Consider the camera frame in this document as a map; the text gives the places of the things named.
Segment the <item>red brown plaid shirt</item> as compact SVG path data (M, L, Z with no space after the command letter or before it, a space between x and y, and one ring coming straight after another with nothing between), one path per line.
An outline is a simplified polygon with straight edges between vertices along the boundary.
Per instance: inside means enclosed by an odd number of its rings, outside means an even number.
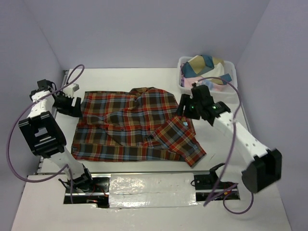
M87 91L71 154L77 160L167 160L194 167L206 153L192 120L177 115L178 106L172 93L154 87Z

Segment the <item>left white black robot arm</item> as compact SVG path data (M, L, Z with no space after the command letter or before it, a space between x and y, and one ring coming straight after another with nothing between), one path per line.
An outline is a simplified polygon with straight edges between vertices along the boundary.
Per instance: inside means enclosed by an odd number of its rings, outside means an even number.
M66 187L77 193L87 193L94 188L94 179L67 149L64 133L51 113L55 108L61 114L81 118L81 98L74 98L78 89L78 84L73 83L52 93L55 90L53 82L38 81L38 88L30 93L34 105L27 118L19 121L18 127L35 156L49 159L64 170L68 180L64 184Z

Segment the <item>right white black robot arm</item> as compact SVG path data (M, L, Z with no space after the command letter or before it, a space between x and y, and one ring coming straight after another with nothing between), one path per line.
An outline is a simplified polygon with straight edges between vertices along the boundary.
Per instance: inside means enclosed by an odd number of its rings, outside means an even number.
M215 102L207 86L195 86L191 95L182 94L177 114L190 119L207 121L231 139L231 145L243 157L247 168L242 182L248 191L258 193L279 181L282 174L282 154L260 143L241 123L224 102Z

